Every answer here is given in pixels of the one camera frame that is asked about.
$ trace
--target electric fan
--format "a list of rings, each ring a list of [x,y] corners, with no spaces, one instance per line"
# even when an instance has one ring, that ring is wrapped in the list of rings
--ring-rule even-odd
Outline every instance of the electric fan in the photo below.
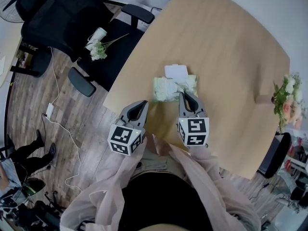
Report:
[[[3,20],[13,23],[23,22],[15,8],[16,1],[17,0],[0,0],[0,17]]]

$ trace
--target flower bouquet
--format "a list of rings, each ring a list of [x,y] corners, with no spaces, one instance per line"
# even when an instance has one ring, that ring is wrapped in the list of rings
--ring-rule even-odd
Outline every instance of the flower bouquet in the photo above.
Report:
[[[126,36],[126,35],[123,35],[115,40],[112,40],[110,42],[106,42],[106,43],[102,43],[100,41],[98,41],[97,39],[95,39],[93,41],[93,46],[92,46],[92,50],[90,51],[90,55],[91,55],[91,59],[92,61],[94,60],[99,60],[99,59],[105,59],[107,57],[106,55],[106,50],[107,48],[114,42],[116,42],[118,39]]]
[[[279,116],[280,133],[283,133],[284,127],[289,123],[293,123],[296,129],[300,129],[306,113],[300,86],[299,74],[285,76],[280,88],[274,83],[274,113]]]

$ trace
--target black trousers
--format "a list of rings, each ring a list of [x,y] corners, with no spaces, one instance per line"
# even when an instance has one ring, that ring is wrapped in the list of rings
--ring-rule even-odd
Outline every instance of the black trousers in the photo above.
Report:
[[[47,153],[41,157],[28,158],[35,150],[40,148],[41,144],[37,141],[33,141],[31,144],[22,146],[10,155],[11,160],[15,163],[16,172],[21,183],[26,177],[29,177],[32,173],[47,166],[52,156]]]

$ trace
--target black shirt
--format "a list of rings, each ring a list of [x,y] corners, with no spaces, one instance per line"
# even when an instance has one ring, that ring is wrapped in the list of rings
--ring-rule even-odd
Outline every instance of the black shirt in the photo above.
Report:
[[[122,190],[125,204],[119,231],[138,231],[155,224],[212,231],[197,191],[168,173],[145,173]]]

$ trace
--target beige cardigan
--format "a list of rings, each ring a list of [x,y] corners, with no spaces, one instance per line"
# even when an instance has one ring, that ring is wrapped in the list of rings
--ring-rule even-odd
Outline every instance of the beige cardigan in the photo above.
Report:
[[[86,231],[117,231],[124,207],[122,189],[142,158],[146,143],[145,138],[131,157],[111,151],[105,153],[106,164],[97,182],[85,189],[63,213],[61,231],[76,230],[84,220],[95,221],[86,225]],[[205,147],[193,147],[191,156],[175,146],[170,147],[170,155],[182,164],[197,190],[213,231],[261,229],[253,205],[229,180],[220,177],[217,160]]]

